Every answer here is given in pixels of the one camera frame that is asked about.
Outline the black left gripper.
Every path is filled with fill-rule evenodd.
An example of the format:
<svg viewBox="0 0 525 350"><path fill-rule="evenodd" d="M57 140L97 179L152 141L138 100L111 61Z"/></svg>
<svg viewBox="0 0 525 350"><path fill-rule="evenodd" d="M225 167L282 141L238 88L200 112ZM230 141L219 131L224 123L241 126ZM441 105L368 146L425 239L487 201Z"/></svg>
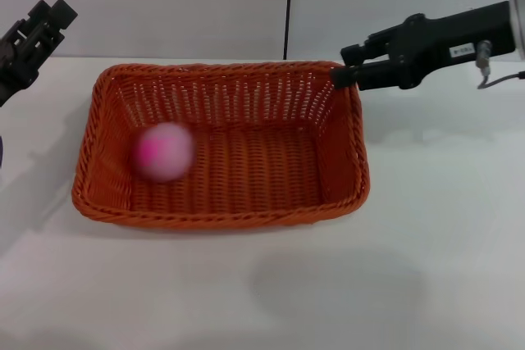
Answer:
<svg viewBox="0 0 525 350"><path fill-rule="evenodd" d="M14 94L29 88L40 67L63 40L62 31L78 13L64 0L49 6L40 0L28 20L18 20L1 38L1 106Z"/></svg>

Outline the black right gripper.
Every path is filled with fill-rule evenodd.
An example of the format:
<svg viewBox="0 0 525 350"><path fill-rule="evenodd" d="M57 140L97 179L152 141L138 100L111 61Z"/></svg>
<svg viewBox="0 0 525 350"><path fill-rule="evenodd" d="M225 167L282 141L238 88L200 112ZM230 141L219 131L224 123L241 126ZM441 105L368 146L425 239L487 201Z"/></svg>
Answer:
<svg viewBox="0 0 525 350"><path fill-rule="evenodd" d="M411 89L435 70L514 50L508 1L437 19L417 14L342 48L345 66L333 68L330 78L336 89ZM385 55L390 60L364 64Z"/></svg>

